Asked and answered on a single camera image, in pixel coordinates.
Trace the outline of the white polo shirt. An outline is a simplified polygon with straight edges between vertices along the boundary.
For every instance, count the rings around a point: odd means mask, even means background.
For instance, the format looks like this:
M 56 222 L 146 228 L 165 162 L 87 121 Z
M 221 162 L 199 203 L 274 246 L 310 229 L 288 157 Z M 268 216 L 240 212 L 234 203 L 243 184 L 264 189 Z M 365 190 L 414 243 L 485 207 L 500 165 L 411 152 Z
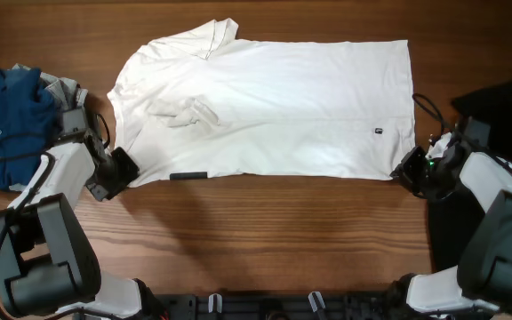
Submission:
M 415 143 L 408 43 L 268 42 L 234 20 L 154 39 L 108 99 L 141 186 L 178 174 L 388 180 Z

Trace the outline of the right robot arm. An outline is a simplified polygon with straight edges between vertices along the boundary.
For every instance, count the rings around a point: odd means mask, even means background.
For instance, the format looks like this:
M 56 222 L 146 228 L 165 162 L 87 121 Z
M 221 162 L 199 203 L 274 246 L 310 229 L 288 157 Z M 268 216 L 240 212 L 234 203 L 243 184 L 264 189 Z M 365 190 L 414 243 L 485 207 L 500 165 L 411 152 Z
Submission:
M 512 314 L 512 170 L 488 149 L 489 133 L 470 119 L 429 151 L 414 148 L 391 173 L 430 204 L 468 194 L 483 216 L 457 265 L 410 279 L 404 305 L 420 316 Z

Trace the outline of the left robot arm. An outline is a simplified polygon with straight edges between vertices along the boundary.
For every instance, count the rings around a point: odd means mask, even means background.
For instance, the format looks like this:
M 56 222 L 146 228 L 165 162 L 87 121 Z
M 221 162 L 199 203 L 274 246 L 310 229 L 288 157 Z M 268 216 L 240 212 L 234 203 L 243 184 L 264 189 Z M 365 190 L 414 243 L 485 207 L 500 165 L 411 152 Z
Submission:
M 108 150 L 102 115 L 80 107 L 61 112 L 60 122 L 25 190 L 0 211 L 0 318 L 161 315 L 144 283 L 101 271 L 74 213 L 83 189 L 110 200 L 138 177 L 138 166 L 123 149 Z

